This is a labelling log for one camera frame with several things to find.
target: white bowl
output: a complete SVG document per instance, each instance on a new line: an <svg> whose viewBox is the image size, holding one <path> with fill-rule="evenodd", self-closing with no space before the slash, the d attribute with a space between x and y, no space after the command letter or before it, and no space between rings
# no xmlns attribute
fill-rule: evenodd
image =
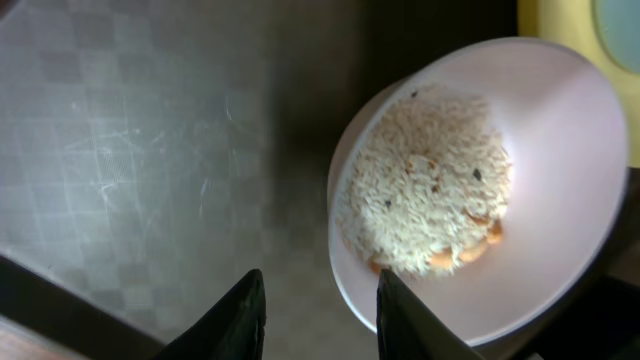
<svg viewBox="0 0 640 360"><path fill-rule="evenodd" d="M336 229L336 196L364 134L419 85L485 96L514 163L504 241L453 276L405 279L467 344L526 324L580 277L614 221L626 181L622 108L607 79L570 49L537 39L492 40L458 50L373 98L344 132L329 172L329 253L340 292L376 330L377 275Z"/></svg>

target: gray tiled surface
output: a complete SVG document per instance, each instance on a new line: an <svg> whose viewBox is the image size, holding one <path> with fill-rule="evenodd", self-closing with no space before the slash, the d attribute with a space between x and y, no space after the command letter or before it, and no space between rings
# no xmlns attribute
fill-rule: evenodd
<svg viewBox="0 0 640 360"><path fill-rule="evenodd" d="M331 153L379 89L512 29L403 8L19 1L0 19L0 252L164 341L258 267L265 359L375 358L329 266Z"/></svg>

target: rice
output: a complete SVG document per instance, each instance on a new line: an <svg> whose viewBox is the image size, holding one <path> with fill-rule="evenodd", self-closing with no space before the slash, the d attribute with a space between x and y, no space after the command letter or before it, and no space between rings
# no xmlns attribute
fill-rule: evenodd
<svg viewBox="0 0 640 360"><path fill-rule="evenodd" d="M440 85L390 106L338 197L337 225L359 257L424 276L453 272L470 249L484 251L511 183L511 160L489 110L482 97ZM449 263L438 266L443 254Z"/></svg>

